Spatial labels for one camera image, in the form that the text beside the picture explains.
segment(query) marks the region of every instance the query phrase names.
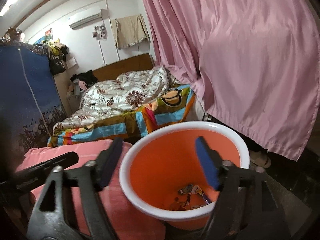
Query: orange bucket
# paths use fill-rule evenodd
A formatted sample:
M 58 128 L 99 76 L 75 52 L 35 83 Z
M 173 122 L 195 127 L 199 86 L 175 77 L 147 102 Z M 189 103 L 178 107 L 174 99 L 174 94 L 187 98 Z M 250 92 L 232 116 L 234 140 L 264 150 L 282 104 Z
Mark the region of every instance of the orange bucket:
M 196 138 L 203 136 L 222 159 L 241 168 L 249 168 L 249 152 L 233 130 L 212 122 L 183 122 L 156 130 L 133 145 L 124 157 L 119 179 L 128 200 L 140 211 L 184 230 L 205 226 L 214 208 L 218 192 L 205 179 L 196 155 Z M 171 211 L 176 197 L 186 201 L 178 190 L 188 184 L 199 185 L 210 198 L 209 205 L 187 211 Z M 199 195 L 191 195 L 190 206 L 204 204 Z

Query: pink curtain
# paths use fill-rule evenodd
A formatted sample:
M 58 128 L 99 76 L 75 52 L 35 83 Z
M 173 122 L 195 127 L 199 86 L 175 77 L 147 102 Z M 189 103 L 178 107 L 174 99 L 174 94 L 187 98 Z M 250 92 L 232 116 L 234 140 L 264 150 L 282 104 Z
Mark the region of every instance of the pink curtain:
M 143 0 L 158 64 L 204 109 L 298 160 L 319 106 L 319 33 L 305 0 Z

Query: slipper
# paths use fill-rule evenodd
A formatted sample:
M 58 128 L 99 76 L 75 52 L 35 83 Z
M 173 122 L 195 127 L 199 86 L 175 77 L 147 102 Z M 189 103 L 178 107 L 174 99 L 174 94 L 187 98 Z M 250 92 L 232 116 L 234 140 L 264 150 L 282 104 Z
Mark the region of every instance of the slipper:
M 271 160 L 268 155 L 262 152 L 254 152 L 249 150 L 250 161 L 254 164 L 262 167 L 262 168 L 269 168 L 271 165 Z

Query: black bag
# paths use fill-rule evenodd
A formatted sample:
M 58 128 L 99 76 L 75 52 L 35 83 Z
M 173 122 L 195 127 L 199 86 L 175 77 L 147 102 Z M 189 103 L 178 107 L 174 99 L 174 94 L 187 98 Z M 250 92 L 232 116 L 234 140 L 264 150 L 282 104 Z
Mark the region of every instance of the black bag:
M 55 56 L 51 51 L 49 51 L 49 67 L 53 76 L 66 70 L 59 56 Z

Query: blue wardrobe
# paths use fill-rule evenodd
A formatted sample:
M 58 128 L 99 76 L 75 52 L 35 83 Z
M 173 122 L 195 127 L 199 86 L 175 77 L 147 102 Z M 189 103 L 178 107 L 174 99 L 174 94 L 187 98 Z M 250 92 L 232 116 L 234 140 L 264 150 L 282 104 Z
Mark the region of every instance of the blue wardrobe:
M 46 147 L 66 115 L 44 49 L 0 40 L 0 70 L 0 116 L 9 125 L 12 151 L 21 156 Z

